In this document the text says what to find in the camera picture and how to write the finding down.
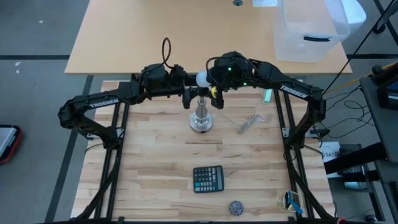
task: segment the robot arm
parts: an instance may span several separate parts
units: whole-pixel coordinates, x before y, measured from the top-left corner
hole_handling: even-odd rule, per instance
[[[208,63],[213,59],[216,59],[214,67],[208,69]],[[163,64],[149,65],[141,74],[133,74],[130,82],[120,83],[117,90],[76,96],[67,101],[58,113],[61,126],[77,129],[86,138],[87,134],[95,134],[103,140],[106,149],[117,149],[119,143],[116,129],[104,127],[87,118],[84,115],[87,110],[122,102],[135,105],[145,99],[170,95],[182,95],[185,109],[189,108],[191,99],[198,95],[210,97],[214,107],[223,109],[224,91],[248,85],[254,88],[279,89],[308,102],[304,117],[296,127],[290,129],[287,138],[287,144],[290,146],[302,148],[305,133],[314,123],[325,119],[326,103],[322,99],[322,89],[290,78],[268,62],[246,59],[237,52],[229,52],[221,57],[209,59],[206,70],[206,81],[211,90],[192,88],[191,86],[197,85],[196,77],[188,75],[179,65],[174,65],[170,73],[165,70]]]
[[[58,112],[63,128],[77,129],[88,138],[94,134],[101,138],[105,149],[117,149],[119,136],[116,128],[104,127],[85,116],[86,111],[116,103],[135,105],[156,96],[182,95],[184,108],[188,109],[192,98],[199,94],[195,76],[188,75],[181,66],[175,65],[167,72],[162,64],[149,65],[141,74],[132,74],[130,82],[121,82],[116,90],[76,96],[68,100]]]
[[[299,124],[290,128],[287,145],[303,148],[305,133],[315,123],[325,119],[326,101],[322,98],[321,88],[290,78],[271,63],[247,59],[237,52],[229,52],[209,61],[212,59],[216,59],[215,66],[207,69],[206,78],[213,86],[212,104],[217,101],[217,105],[222,106],[223,91],[247,85],[254,88],[278,89],[308,102],[307,111]]]

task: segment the blue object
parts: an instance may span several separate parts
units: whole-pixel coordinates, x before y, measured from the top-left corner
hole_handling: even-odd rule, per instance
[[[298,214],[302,214],[303,210],[293,201],[292,192],[289,191],[289,196],[287,197],[289,203],[291,203]]]
[[[243,1],[242,0],[234,0],[234,5],[241,6],[241,5],[243,5]]]

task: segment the wooden table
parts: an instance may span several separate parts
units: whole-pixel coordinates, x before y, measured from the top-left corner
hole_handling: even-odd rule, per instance
[[[104,82],[101,91],[115,89],[118,84]],[[181,98],[177,96],[154,98],[131,106],[113,218],[287,221],[292,213],[281,212],[275,204],[277,194],[290,189],[286,161],[282,156],[284,148],[279,120],[274,97],[270,104],[262,104],[263,91],[247,87],[225,93],[223,110],[208,103],[215,123],[206,134],[194,133],[189,126],[188,115],[195,110],[196,100],[192,101],[190,110],[183,108]],[[298,123],[307,103],[296,97],[290,99]],[[287,118],[283,100],[282,106]],[[104,126],[111,125],[113,108],[97,109],[95,121]],[[252,114],[268,113],[273,115],[270,123],[256,123],[246,133],[236,133],[237,126],[232,121],[240,123]],[[99,139],[89,141],[88,146],[100,142]],[[307,139],[306,144],[318,149],[314,139]],[[335,208],[321,155],[306,148],[302,149],[302,154],[310,190],[333,214]],[[105,150],[101,146],[86,153],[72,217],[83,211],[98,190],[104,156]],[[224,168],[225,190],[195,194],[192,169],[215,165]],[[245,210],[240,217],[229,214],[228,205],[233,200],[244,204]]]
[[[277,62],[273,7],[252,7],[251,0],[91,0],[76,38],[67,74],[140,72],[162,61],[164,37],[172,42],[169,64],[187,72],[205,69],[210,57],[238,51],[273,63],[291,75],[335,75],[347,62],[338,44],[318,63]],[[344,75],[350,74],[347,66]]]

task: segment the table leg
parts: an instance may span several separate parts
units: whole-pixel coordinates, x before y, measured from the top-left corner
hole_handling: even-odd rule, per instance
[[[385,159],[386,157],[384,146],[379,142],[326,162],[325,170],[327,174],[332,174],[350,167],[367,164],[377,159]]]

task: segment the black calculator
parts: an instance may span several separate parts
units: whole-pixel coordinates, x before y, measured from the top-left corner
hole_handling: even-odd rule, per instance
[[[197,167],[193,169],[193,191],[210,193],[224,190],[222,166]]]

